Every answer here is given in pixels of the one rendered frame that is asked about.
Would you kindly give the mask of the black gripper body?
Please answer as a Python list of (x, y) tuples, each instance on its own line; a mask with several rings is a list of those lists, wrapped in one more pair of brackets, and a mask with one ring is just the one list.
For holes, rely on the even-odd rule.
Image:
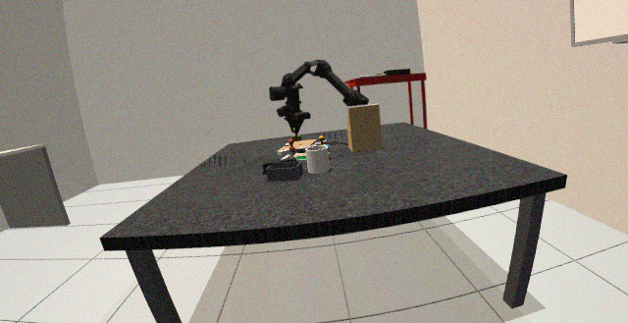
[(302, 112), (302, 110), (300, 110), (299, 103), (301, 103), (301, 101), (299, 99), (287, 100), (287, 102), (285, 102), (285, 104), (289, 104), (289, 103), (292, 103), (294, 113), (289, 112), (285, 114), (285, 118), (295, 118), (296, 120), (304, 120), (304, 119), (311, 118), (309, 112)]

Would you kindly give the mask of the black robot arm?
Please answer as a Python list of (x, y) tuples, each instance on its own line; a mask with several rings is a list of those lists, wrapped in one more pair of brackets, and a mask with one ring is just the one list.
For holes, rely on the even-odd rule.
[[(310, 71), (310, 68), (315, 65), (317, 65), (315, 72)], [(285, 100), (285, 98), (287, 98), (287, 100), (299, 99), (298, 89), (303, 88), (303, 86), (301, 86), (300, 83), (295, 85), (295, 83), (306, 74), (327, 79), (344, 96), (343, 103), (347, 106), (362, 106), (367, 105), (369, 102), (369, 99), (366, 96), (358, 92), (356, 89), (350, 89), (341, 79), (339, 79), (333, 73), (332, 66), (324, 60), (305, 62), (292, 74), (288, 73), (284, 75), (281, 86), (269, 87), (271, 101)], [(276, 109), (276, 111), (281, 117), (289, 112), (294, 113), (292, 103), (286, 104)]]

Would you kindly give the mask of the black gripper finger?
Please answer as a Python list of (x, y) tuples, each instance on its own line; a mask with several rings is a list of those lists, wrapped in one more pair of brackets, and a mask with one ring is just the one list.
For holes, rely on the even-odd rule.
[(296, 133), (296, 134), (298, 134), (298, 132), (299, 132), (299, 130), (300, 130), (300, 127), (301, 127), (301, 125), (302, 125), (302, 123), (303, 123), (303, 121), (304, 121), (305, 119), (304, 119), (304, 120), (296, 120), (296, 119), (291, 119), (291, 120), (292, 120), (292, 121), (293, 121), (293, 123), (294, 123), (294, 130), (295, 130), (295, 133)]
[(293, 133), (292, 129), (294, 128), (294, 123), (293, 123), (293, 121), (291, 119), (294, 119), (294, 118), (284, 118), (284, 119), (288, 121), (288, 124), (290, 126), (291, 132)]

